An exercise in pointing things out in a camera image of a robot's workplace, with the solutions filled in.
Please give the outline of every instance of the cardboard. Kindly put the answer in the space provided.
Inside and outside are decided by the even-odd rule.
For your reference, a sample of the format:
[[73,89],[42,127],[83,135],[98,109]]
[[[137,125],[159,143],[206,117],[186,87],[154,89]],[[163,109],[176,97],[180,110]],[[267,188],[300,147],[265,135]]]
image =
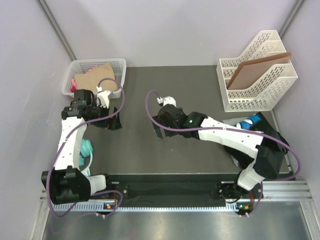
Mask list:
[[[77,85],[77,89],[87,89],[94,93],[97,92],[97,86],[101,79],[111,78],[116,79],[114,71],[110,63],[106,63],[99,66],[87,73],[75,74],[74,79]],[[118,85],[110,80],[106,80],[101,83],[102,90],[116,91]]]
[[288,63],[291,55],[291,52],[284,52],[241,62],[226,88],[228,90],[243,90],[249,88],[273,65]]

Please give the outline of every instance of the robotic arm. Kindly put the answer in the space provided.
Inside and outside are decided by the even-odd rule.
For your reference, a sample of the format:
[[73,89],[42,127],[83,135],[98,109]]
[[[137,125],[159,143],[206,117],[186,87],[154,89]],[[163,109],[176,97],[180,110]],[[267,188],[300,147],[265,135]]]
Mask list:
[[[157,102],[162,108],[153,119],[165,127],[173,129],[222,128],[184,132],[164,130],[164,133],[166,137],[181,135],[184,138],[195,138],[224,145],[226,151],[235,157],[243,168],[236,184],[233,186],[233,192],[238,193],[238,195],[247,194],[264,179],[274,180],[278,178],[280,167],[287,153],[285,148],[263,136],[250,134],[250,132],[225,130],[228,128],[264,132],[267,135],[285,141],[269,125],[261,113],[238,123],[236,126],[231,126],[199,112],[191,112],[186,115],[182,108],[176,106],[175,99],[170,96],[157,98]],[[153,124],[153,128],[157,138],[159,140],[162,139],[160,128],[155,124]]]
[[[90,90],[76,90],[74,100],[66,106],[62,113],[62,132],[58,148],[65,143],[52,171],[50,178],[50,198],[54,204],[66,204],[88,201],[94,193],[106,189],[109,184],[108,175],[99,174],[84,176],[79,170],[79,154],[81,141],[87,129],[85,122],[109,115],[110,91],[100,91],[94,99]],[[67,135],[76,129],[66,141]],[[122,128],[119,114],[107,120],[92,122],[99,128],[117,130]],[[42,172],[41,181],[46,187],[48,171]]]

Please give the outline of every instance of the white wall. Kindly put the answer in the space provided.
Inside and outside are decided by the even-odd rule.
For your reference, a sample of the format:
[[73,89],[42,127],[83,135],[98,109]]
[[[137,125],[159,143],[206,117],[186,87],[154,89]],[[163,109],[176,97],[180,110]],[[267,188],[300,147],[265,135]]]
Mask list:
[[69,65],[35,0],[0,3],[0,235],[26,240],[57,151]]
[[78,59],[128,66],[213,65],[261,30],[280,30],[295,0],[46,0]]
[[320,1],[307,0],[285,35],[298,79],[275,108],[284,137],[302,158],[300,176],[307,180],[320,212]]

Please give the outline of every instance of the teal headphones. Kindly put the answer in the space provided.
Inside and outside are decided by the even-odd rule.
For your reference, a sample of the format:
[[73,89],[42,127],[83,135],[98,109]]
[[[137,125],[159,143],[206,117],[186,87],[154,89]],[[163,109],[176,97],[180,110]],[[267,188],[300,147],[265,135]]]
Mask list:
[[90,176],[90,166],[92,164],[93,161],[93,152],[94,152],[94,148],[92,147],[92,144],[89,140],[87,139],[82,139],[81,141],[81,148],[80,148],[80,155],[79,155],[79,167],[82,167],[83,165],[85,165],[85,158],[90,156],[90,162],[88,164],[88,166],[85,167],[85,169],[83,169],[81,171],[81,173],[83,175],[85,175],[86,177]]

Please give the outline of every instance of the white plastic bin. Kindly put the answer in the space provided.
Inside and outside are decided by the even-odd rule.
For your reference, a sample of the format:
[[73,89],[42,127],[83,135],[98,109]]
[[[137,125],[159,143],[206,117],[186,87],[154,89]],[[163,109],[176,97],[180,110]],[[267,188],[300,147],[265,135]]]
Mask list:
[[[72,79],[75,74],[85,74],[89,69],[95,66],[102,66],[109,63],[113,69],[115,80],[120,83],[121,87],[125,84],[127,63],[126,60],[122,58],[101,58],[101,59],[85,59],[85,60],[74,60],[70,63],[67,72],[64,76],[64,81],[62,85],[62,94],[74,97],[74,93],[71,92]],[[112,99],[118,99],[121,96],[121,89],[113,92],[110,96]]]
[[243,61],[285,53],[286,49],[276,30],[260,31],[243,53],[236,58],[221,58],[217,66],[224,111],[271,111],[298,78],[289,61],[275,64],[253,85],[243,90],[227,90],[227,84]]

